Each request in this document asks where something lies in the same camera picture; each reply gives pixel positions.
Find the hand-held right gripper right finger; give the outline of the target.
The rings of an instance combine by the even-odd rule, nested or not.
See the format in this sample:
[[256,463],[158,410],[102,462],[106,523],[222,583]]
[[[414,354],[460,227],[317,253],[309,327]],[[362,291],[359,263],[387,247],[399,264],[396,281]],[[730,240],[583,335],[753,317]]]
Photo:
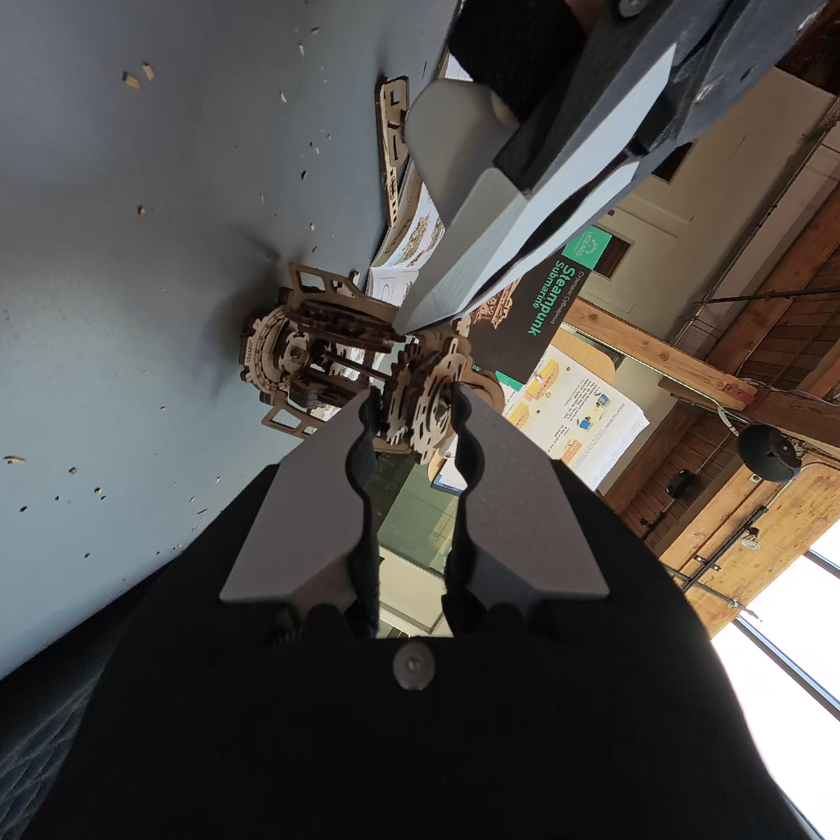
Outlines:
[[453,390],[458,499],[444,617],[470,634],[496,606],[528,621],[546,602],[601,602],[610,587],[552,459],[467,385]]

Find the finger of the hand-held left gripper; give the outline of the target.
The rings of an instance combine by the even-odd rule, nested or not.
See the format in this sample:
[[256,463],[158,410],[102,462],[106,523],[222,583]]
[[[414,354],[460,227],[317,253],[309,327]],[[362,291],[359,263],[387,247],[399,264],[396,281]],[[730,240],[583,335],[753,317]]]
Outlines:
[[400,307],[400,333],[466,314],[561,249],[640,176],[634,137],[663,93],[676,45],[581,58],[530,116],[501,117],[477,81],[415,100],[406,142],[444,236]]
[[549,205],[559,173],[531,199],[498,171],[484,173],[406,296],[406,332],[471,312],[561,249],[631,185],[638,166],[615,161],[554,210]]

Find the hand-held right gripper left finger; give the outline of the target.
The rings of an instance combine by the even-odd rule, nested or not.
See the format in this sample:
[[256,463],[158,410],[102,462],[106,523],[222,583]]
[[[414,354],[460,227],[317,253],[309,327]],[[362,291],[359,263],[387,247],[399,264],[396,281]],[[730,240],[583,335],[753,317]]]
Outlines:
[[226,605],[281,604],[301,623],[319,605],[376,634],[380,564],[366,486],[382,395],[363,388],[279,462],[219,593]]

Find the round wooden gear module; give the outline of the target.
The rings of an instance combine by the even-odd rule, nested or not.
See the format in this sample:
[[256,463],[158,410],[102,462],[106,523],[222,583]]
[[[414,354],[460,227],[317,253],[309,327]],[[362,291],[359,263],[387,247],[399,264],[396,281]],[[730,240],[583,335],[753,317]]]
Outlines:
[[502,413],[506,398],[493,373],[477,371],[468,338],[469,320],[426,329],[397,355],[382,395],[380,437],[428,465],[449,446],[454,383],[466,383]]

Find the large wooden gear model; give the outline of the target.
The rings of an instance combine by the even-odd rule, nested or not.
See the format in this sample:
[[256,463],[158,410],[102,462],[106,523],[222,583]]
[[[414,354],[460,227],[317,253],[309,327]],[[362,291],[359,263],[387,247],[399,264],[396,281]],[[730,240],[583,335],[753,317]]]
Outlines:
[[388,374],[374,367],[406,338],[393,322],[397,308],[366,295],[357,273],[289,264],[290,287],[280,289],[277,306],[262,313],[244,332],[241,379],[268,405],[261,423],[305,439],[327,423],[373,380]]

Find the grey desk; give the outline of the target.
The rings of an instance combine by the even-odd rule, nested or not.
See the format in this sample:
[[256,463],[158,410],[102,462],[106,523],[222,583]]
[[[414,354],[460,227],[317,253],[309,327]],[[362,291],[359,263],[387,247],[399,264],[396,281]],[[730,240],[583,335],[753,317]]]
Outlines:
[[374,88],[455,2],[2,2],[2,676],[294,442],[240,381],[288,262],[365,273]]

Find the instruction booklet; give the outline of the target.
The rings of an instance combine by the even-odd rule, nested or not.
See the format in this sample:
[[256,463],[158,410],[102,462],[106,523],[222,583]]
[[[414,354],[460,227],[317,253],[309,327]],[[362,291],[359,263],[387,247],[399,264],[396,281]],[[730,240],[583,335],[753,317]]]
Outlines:
[[386,232],[368,269],[365,293],[400,307],[445,232],[414,163],[403,178],[396,225]]

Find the black puzzle box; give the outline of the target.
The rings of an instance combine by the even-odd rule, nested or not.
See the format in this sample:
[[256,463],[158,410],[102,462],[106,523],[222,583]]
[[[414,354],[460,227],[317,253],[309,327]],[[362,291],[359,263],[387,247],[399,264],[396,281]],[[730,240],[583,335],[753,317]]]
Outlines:
[[469,315],[474,369],[524,384],[592,273],[610,279],[631,245],[588,227]]

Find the wooden board with instruction sheet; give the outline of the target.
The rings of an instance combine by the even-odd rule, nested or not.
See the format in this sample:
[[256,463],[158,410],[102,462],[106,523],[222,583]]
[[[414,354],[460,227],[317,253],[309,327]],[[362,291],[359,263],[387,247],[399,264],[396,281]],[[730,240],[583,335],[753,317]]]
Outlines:
[[498,371],[503,416],[551,459],[596,490],[646,428],[642,409],[614,386],[613,360],[560,330],[527,380]]

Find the long wooden strip piece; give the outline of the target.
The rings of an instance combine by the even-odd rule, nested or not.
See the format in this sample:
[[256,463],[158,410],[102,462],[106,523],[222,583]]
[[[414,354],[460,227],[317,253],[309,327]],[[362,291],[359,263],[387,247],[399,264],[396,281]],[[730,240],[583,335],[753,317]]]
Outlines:
[[380,172],[386,222],[393,228],[398,212],[398,172],[408,157],[405,142],[406,115],[410,108],[407,76],[380,77],[374,88],[375,124],[379,142]]

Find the black ceiling spotlight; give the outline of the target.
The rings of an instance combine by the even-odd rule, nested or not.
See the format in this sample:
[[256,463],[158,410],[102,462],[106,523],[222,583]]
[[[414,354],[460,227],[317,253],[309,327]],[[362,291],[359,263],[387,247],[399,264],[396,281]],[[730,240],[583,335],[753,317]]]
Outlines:
[[762,480],[785,484],[802,470],[802,459],[789,438],[775,427],[753,424],[738,435],[738,456]]

